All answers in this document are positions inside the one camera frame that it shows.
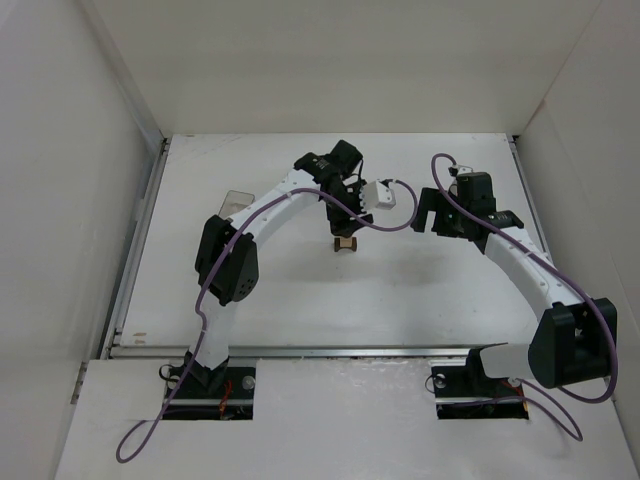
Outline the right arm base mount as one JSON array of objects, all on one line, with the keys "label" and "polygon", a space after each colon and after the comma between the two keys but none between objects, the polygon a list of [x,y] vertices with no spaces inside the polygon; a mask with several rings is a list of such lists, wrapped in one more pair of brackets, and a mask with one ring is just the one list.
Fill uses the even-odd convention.
[{"label": "right arm base mount", "polygon": [[521,386],[488,378],[462,365],[435,365],[425,381],[434,394],[439,420],[528,420]]}]

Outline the dark wood arch block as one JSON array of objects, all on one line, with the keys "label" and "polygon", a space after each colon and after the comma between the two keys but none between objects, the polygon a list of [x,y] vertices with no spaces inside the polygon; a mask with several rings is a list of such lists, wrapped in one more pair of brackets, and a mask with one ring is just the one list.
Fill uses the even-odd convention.
[{"label": "dark wood arch block", "polygon": [[333,248],[335,252],[340,252],[341,250],[356,252],[358,248],[357,238],[354,236],[335,237]]}]

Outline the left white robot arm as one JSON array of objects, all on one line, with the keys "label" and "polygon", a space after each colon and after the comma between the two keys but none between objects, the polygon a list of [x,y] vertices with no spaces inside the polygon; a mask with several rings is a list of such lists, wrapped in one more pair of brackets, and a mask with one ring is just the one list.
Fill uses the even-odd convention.
[{"label": "left white robot arm", "polygon": [[189,377],[208,392],[222,382],[229,358],[235,306],[256,287],[258,250],[279,228],[309,206],[326,205],[331,234],[349,238],[373,221],[359,198],[366,181],[347,181],[362,166],[363,156],[340,140],[327,154],[307,153],[270,191],[243,210],[210,217],[203,228],[195,270],[207,289],[197,299],[206,317],[204,337],[185,355]]}]

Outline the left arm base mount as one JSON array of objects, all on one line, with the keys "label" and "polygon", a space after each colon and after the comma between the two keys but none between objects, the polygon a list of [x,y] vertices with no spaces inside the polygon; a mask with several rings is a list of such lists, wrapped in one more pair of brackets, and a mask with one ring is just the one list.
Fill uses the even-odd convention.
[{"label": "left arm base mount", "polygon": [[226,368],[215,389],[203,387],[189,375],[169,406],[163,420],[249,421],[253,419],[256,363],[240,362]]}]

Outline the clear plastic box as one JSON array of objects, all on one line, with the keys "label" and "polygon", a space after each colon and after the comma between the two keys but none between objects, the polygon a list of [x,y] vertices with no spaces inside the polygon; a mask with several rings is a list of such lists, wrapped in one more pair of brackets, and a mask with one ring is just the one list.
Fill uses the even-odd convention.
[{"label": "clear plastic box", "polygon": [[255,196],[253,194],[229,190],[222,202],[218,215],[224,219],[229,218],[250,206],[254,200]]}]

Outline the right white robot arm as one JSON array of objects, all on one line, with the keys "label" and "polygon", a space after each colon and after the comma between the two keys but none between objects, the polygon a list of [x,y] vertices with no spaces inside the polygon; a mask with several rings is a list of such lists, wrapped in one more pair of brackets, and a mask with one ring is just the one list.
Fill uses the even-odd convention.
[{"label": "right white robot arm", "polygon": [[611,375],[617,311],[606,298],[579,294],[558,277],[520,218],[499,211],[492,180],[484,172],[457,171],[447,193],[422,189],[412,224],[432,232],[462,238],[499,267],[526,300],[538,324],[526,344],[500,343],[473,350],[474,368],[488,378],[534,379],[546,388],[565,387]]}]

